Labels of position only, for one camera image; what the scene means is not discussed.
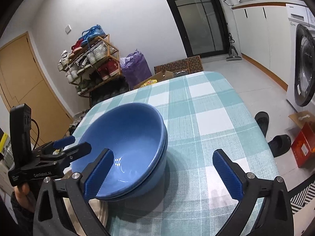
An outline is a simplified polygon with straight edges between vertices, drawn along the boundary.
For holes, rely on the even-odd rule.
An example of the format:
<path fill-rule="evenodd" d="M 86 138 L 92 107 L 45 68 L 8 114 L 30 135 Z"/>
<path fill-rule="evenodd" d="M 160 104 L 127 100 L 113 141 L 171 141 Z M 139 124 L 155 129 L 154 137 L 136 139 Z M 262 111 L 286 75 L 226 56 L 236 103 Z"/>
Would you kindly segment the person's left hand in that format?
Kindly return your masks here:
<path fill-rule="evenodd" d="M 36 200 L 33 193 L 30 190 L 28 183 L 21 186 L 14 187 L 14 193 L 16 195 L 19 205 L 28 211 L 34 213 L 36 207 Z"/>

